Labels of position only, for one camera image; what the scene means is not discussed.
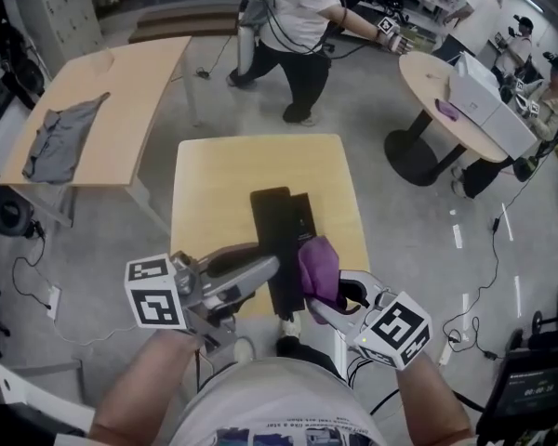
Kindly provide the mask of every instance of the man in white shirt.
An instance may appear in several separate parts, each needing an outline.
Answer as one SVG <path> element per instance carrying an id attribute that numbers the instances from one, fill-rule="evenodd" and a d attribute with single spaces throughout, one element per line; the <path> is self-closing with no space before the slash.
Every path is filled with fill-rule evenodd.
<path id="1" fill-rule="evenodd" d="M 378 28 L 339 0 L 274 0 L 274 12 L 260 30 L 252 65 L 246 74 L 233 70 L 227 78 L 230 86 L 243 87 L 280 65 L 286 74 L 293 102 L 283 118 L 287 123 L 314 125 L 311 109 L 325 88 L 330 59 L 322 52 L 326 25 L 338 25 L 387 45 L 389 39 Z"/>
<path id="2" fill-rule="evenodd" d="M 504 84 L 506 74 L 514 74 L 517 69 L 522 68 L 527 63 L 532 49 L 532 32 L 533 21 L 527 17 L 522 17 L 519 19 L 519 35 L 512 36 L 500 43 L 504 51 L 497 57 L 492 68 L 492 73 L 496 76 L 500 85 Z"/>
<path id="3" fill-rule="evenodd" d="M 472 56 L 477 55 L 484 48 L 487 39 L 494 30 L 502 8 L 498 0 L 467 0 L 466 4 L 457 11 L 446 16 L 446 25 L 458 19 L 453 31 L 446 37 L 443 45 L 432 54 L 451 64 L 457 62 L 463 51 Z"/>
<path id="4" fill-rule="evenodd" d="M 309 446 L 325 438 L 341 446 L 386 446 L 330 358 L 303 346 L 293 324 L 284 323 L 280 357 L 236 364 L 207 380 L 170 444 Z M 89 437 L 110 446 L 153 444 L 198 347 L 180 332 L 155 333 L 101 402 Z M 397 383 L 415 446 L 475 445 L 469 417 L 427 355 L 397 372 Z M 62 437 L 55 442 L 65 444 L 71 443 Z"/>

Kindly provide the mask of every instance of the white cable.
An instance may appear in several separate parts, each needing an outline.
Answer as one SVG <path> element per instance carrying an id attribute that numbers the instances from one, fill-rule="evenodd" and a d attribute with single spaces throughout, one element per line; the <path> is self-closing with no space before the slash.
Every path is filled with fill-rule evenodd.
<path id="1" fill-rule="evenodd" d="M 131 330 L 134 330 L 138 327 L 138 325 L 135 323 L 132 327 L 128 327 L 127 329 L 113 329 L 109 334 L 107 334 L 103 338 L 94 338 L 93 340 L 89 340 L 88 342 L 78 342 L 76 340 L 71 340 L 71 339 L 68 339 L 68 338 L 64 337 L 60 333 L 60 331 L 58 330 L 58 327 L 56 326 L 56 320 L 55 319 L 54 319 L 53 323 L 54 323 L 54 331 L 56 331 L 56 334 L 58 335 L 59 338 L 61 338 L 65 342 L 68 342 L 69 344 L 76 344 L 77 346 L 81 346 L 81 347 L 88 347 L 91 344 L 93 344 L 94 342 L 103 342 L 105 340 L 108 340 L 116 332 L 130 332 Z"/>

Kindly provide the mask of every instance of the purple cloth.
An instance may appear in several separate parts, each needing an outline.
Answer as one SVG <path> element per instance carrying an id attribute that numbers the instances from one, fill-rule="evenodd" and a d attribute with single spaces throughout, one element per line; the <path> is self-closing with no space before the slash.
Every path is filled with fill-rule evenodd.
<path id="1" fill-rule="evenodd" d="M 450 120 L 452 121 L 458 120 L 458 109 L 455 106 L 453 106 L 450 102 L 437 99 L 436 108 L 446 117 L 448 117 Z"/>
<path id="2" fill-rule="evenodd" d="M 307 297 L 337 308 L 339 296 L 339 256 L 325 236 L 306 242 L 298 252 L 301 285 Z M 318 323 L 326 323 L 312 312 Z"/>

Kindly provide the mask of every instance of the rectangular table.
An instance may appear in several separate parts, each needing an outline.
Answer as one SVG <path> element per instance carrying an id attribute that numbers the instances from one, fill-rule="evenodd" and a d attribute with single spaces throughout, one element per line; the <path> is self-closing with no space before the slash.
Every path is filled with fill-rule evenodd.
<path id="1" fill-rule="evenodd" d="M 250 192 L 289 187 L 308 193 L 316 231 L 342 269 L 369 270 L 362 221 L 339 136 L 258 136 L 187 140 L 178 148 L 170 253 L 201 258 L 229 245 L 256 243 Z M 268 286 L 238 317 L 273 315 Z"/>
<path id="2" fill-rule="evenodd" d="M 37 208 L 66 227 L 73 221 L 32 193 L 34 184 L 22 174 L 35 134 L 47 110 L 62 111 L 110 92 L 86 138 L 73 179 L 66 187 L 122 187 L 157 225 L 169 226 L 149 205 L 150 194 L 138 178 L 140 158 L 153 128 L 164 91 L 180 61 L 189 116 L 198 124 L 192 71 L 185 50 L 190 37 L 119 46 L 68 61 L 39 99 L 8 157 L 0 177 Z M 111 52 L 113 62 L 108 67 Z"/>

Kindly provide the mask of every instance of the power strip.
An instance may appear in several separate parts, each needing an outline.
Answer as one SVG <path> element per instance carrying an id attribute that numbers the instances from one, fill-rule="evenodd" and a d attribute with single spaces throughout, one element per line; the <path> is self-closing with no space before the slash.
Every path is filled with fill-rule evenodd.
<path id="1" fill-rule="evenodd" d="M 62 290 L 56 286 L 49 287 L 49 300 L 47 303 L 49 304 L 49 309 L 46 309 L 47 316 L 52 319 L 56 320 L 56 314 L 58 313 L 58 305 L 60 304 L 60 295 L 62 294 Z"/>

